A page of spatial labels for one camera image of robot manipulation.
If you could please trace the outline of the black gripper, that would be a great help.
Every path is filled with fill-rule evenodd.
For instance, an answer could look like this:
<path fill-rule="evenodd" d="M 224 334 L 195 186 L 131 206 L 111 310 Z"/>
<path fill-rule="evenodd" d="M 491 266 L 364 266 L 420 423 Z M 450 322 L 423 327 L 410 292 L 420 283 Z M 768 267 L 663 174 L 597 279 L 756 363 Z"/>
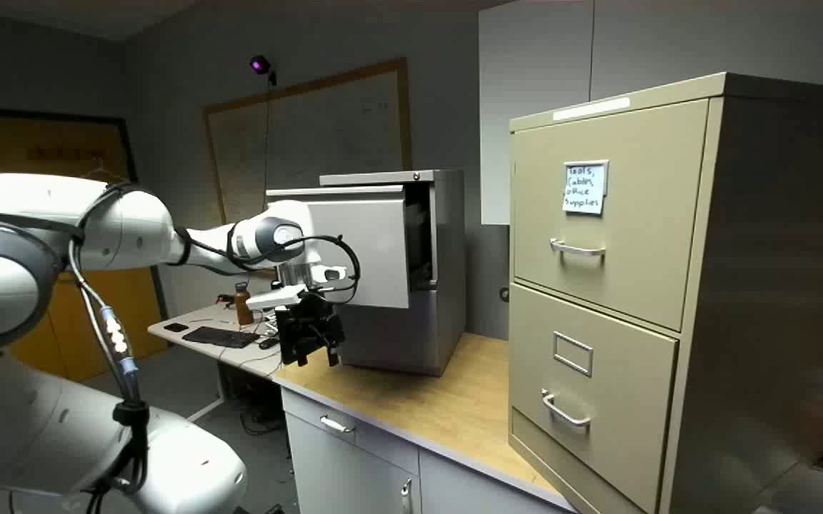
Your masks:
<path fill-rule="evenodd" d="M 343 322 L 321 294 L 307 294 L 297 304 L 277 310 L 275 320 L 287 364 L 307 364 L 317 349 L 327 350 L 330 364 L 341 364 Z"/>

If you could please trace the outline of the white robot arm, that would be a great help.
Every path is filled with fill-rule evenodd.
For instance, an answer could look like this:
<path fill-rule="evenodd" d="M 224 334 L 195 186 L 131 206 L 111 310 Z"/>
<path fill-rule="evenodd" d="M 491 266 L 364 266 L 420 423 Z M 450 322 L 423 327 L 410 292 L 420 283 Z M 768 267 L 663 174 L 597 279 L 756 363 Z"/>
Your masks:
<path fill-rule="evenodd" d="M 144 399 L 131 342 L 90 277 L 153 266 L 250 277 L 308 266 L 317 239 L 313 210 L 294 199 L 183 229 L 157 193 L 131 183 L 0 172 L 0 490 L 83 494 L 85 514 L 101 514 L 111 490 L 141 514 L 235 514 L 245 463 L 211 431 Z M 111 394 L 10 354 L 41 326 L 60 277 L 80 289 L 118 383 Z"/>

